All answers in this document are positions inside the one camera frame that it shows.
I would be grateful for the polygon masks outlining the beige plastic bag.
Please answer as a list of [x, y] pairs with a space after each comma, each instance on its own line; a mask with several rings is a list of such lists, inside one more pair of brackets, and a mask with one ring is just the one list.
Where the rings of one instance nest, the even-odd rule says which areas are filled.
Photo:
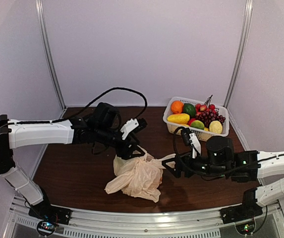
[[134, 198], [143, 198], [155, 203], [159, 201], [161, 192], [158, 187], [162, 183], [165, 167], [162, 161], [173, 159], [175, 153], [156, 159], [145, 149], [145, 155], [124, 160], [115, 156], [113, 168], [115, 178], [107, 183], [107, 194], [122, 191], [123, 194]]

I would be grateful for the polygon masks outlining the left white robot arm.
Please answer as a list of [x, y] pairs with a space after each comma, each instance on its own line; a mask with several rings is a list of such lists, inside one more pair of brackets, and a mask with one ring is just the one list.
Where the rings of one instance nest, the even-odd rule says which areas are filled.
[[92, 114], [68, 119], [18, 121], [1, 115], [0, 176], [26, 199], [33, 212], [43, 220], [50, 220], [55, 207], [45, 191], [14, 162], [13, 150], [42, 144], [101, 143], [105, 148], [114, 148], [116, 155], [125, 160], [143, 156], [135, 134], [147, 126], [146, 120], [136, 117], [114, 127], [116, 119], [121, 119], [119, 110], [107, 103], [99, 103]]

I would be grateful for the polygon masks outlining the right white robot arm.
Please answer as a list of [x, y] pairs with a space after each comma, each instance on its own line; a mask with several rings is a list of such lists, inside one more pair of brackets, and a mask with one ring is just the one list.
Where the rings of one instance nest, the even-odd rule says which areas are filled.
[[[185, 144], [192, 152], [175, 153], [164, 159], [162, 165], [176, 178], [181, 174], [189, 178], [198, 175], [207, 178], [226, 178], [233, 182], [257, 181], [274, 175], [284, 175], [284, 152], [243, 151], [234, 152], [230, 138], [213, 136], [206, 142], [207, 156], [201, 156], [194, 139]], [[220, 210], [224, 224], [260, 216], [263, 208], [284, 197], [284, 178], [269, 185], [244, 192], [242, 203]]]

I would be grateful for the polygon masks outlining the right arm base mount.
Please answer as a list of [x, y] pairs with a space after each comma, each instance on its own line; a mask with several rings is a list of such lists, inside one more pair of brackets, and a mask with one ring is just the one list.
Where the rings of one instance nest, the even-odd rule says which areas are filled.
[[260, 230], [257, 228], [255, 218], [263, 214], [262, 207], [258, 205], [245, 206], [243, 204], [231, 206], [220, 210], [223, 224], [235, 223], [236, 231], [243, 236], [253, 235]]

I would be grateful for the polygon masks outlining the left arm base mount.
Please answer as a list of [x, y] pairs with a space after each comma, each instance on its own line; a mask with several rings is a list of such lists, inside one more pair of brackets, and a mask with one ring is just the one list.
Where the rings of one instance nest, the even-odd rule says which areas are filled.
[[42, 201], [39, 204], [29, 205], [28, 215], [40, 219], [36, 225], [38, 234], [47, 238], [54, 234], [60, 225], [68, 225], [71, 216], [71, 210], [67, 208], [53, 206], [48, 201]]

